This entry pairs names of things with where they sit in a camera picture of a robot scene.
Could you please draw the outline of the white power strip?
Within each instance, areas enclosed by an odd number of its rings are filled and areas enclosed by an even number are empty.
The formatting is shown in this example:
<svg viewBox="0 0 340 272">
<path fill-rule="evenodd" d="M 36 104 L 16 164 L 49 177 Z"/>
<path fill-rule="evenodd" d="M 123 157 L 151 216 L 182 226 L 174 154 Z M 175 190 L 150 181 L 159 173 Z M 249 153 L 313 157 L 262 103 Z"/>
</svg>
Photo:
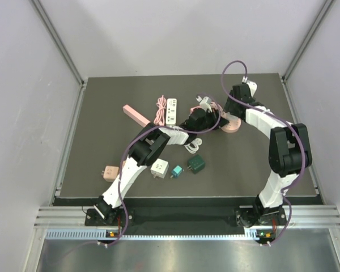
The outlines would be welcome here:
<svg viewBox="0 0 340 272">
<path fill-rule="evenodd" d="M 165 124 L 169 127 L 175 126 L 176 117 L 177 117 L 177 99 L 168 98 L 166 106 Z"/>
</svg>

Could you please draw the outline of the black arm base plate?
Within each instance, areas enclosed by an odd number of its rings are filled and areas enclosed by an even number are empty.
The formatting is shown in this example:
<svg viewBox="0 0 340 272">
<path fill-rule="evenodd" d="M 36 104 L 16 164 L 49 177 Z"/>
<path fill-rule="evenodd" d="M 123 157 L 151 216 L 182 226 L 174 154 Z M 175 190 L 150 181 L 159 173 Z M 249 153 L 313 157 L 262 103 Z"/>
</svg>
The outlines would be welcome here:
<svg viewBox="0 0 340 272">
<path fill-rule="evenodd" d="M 253 227 L 271 226 L 273 224 L 282 226 L 286 223 L 284 209 L 266 214 L 257 215 L 251 207 L 234 206 L 183 206 L 183 207 L 146 207 L 134 206 L 127 209 L 128 217 L 122 208 L 110 212 L 103 219 L 97 211 L 92 208 L 87 210 L 84 221 L 85 226 L 104 227 L 121 226 L 128 223 L 129 227 L 141 226 L 145 223 L 215 223 L 224 224 L 229 227 Z"/>
</svg>

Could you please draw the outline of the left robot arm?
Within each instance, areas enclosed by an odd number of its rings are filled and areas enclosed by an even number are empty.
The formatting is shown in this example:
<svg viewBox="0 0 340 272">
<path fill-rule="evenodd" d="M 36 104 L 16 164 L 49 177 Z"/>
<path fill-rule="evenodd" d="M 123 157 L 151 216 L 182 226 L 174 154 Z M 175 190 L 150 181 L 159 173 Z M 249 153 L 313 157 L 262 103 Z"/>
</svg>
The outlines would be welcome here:
<svg viewBox="0 0 340 272">
<path fill-rule="evenodd" d="M 116 221 L 123 197 L 137 177 L 155 163 L 166 146 L 187 145 L 196 135 L 220 129 L 228 123 L 222 110 L 196 108 L 179 126 L 147 124 L 126 148 L 116 179 L 93 205 L 99 220 L 107 225 Z"/>
</svg>

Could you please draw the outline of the pink round socket base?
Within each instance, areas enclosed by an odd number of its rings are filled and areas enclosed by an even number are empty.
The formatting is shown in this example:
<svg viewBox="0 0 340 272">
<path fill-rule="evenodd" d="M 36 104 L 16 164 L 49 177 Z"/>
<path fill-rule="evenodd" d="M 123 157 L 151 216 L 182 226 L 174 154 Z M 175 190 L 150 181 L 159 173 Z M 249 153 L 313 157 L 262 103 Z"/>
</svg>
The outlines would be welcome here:
<svg viewBox="0 0 340 272">
<path fill-rule="evenodd" d="M 222 117 L 228 121 L 227 124 L 221 127 L 226 133 L 235 133 L 241 126 L 241 119 L 229 113 L 222 113 Z"/>
</svg>

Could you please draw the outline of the pink cube socket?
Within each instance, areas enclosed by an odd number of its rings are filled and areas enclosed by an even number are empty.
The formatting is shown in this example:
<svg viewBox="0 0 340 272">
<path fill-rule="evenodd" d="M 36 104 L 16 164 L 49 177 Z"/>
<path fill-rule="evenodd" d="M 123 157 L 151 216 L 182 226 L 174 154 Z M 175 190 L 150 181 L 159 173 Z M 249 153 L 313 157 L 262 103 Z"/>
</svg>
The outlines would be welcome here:
<svg viewBox="0 0 340 272">
<path fill-rule="evenodd" d="M 196 109 L 199 109 L 199 108 L 201 108 L 201 107 L 200 107 L 200 106 L 192 107 L 192 108 L 190 109 L 190 114 L 192 114 Z"/>
</svg>

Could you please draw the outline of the green cube adapter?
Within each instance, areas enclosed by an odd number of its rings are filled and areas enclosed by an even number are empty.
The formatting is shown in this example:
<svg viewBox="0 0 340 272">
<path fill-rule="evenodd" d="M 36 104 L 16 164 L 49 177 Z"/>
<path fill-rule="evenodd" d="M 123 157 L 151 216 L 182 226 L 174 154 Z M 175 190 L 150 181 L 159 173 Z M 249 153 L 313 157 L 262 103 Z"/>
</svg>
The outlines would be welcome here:
<svg viewBox="0 0 340 272">
<path fill-rule="evenodd" d="M 205 168 L 206 163 L 200 155 L 196 155 L 188 160 L 187 165 L 188 170 L 191 170 L 193 174 L 197 174 Z"/>
</svg>

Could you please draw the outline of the white cube adapter plug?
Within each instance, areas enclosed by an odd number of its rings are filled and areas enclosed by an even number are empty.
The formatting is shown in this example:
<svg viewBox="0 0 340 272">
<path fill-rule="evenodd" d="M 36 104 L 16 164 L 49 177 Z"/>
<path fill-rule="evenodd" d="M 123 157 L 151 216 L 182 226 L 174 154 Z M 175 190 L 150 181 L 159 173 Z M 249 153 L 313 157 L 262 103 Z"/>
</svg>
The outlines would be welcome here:
<svg viewBox="0 0 340 272">
<path fill-rule="evenodd" d="M 157 159 L 150 168 L 154 178 L 164 179 L 169 168 L 169 163 L 162 159 Z"/>
</svg>

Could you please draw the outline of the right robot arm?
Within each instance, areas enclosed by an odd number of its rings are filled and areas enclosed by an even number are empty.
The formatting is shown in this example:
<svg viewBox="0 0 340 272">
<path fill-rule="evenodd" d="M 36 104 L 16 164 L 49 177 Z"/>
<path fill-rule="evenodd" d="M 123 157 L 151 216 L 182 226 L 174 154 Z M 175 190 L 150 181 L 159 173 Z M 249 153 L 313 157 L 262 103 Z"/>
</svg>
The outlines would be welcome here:
<svg viewBox="0 0 340 272">
<path fill-rule="evenodd" d="M 307 127 L 282 121 L 273 115 L 253 98 L 247 83 L 232 87 L 224 110 L 269 139 L 270 176 L 256 196 L 252 210 L 238 215 L 239 223 L 245 227 L 266 224 L 279 215 L 289 187 L 312 164 Z"/>
</svg>

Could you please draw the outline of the teal charger plug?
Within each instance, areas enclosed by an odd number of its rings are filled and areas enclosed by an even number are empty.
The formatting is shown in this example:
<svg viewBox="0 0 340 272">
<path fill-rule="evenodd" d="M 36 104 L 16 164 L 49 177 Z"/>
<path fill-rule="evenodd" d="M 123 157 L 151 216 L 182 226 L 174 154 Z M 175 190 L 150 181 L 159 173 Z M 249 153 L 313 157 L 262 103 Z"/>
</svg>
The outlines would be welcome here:
<svg viewBox="0 0 340 272">
<path fill-rule="evenodd" d="M 183 173 L 183 168 L 179 165 L 175 166 L 171 171 L 171 178 L 178 178 Z"/>
</svg>

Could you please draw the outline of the pink deer cube adapter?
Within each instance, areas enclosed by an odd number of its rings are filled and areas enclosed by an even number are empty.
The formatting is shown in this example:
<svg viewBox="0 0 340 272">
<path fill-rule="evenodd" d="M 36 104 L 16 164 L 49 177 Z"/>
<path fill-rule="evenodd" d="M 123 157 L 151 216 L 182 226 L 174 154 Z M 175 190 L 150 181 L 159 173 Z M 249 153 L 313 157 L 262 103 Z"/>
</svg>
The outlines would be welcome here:
<svg viewBox="0 0 340 272">
<path fill-rule="evenodd" d="M 119 167 L 107 165 L 101 174 L 106 182 L 112 182 L 116 179 L 119 170 L 120 170 Z"/>
</svg>

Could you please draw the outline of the pink power strip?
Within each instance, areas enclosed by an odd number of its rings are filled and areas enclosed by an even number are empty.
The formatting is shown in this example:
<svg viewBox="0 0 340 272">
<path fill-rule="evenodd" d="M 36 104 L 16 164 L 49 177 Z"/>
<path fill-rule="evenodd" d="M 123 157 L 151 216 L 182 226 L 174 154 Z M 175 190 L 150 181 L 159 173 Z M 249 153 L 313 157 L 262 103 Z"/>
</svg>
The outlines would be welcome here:
<svg viewBox="0 0 340 272">
<path fill-rule="evenodd" d="M 139 112 L 137 112 L 134 108 L 132 108 L 129 105 L 124 105 L 122 107 L 123 112 L 130 117 L 133 121 L 135 121 L 138 125 L 141 127 L 145 127 L 147 124 L 150 123 L 150 120 L 148 120 L 146 117 L 141 115 Z"/>
</svg>

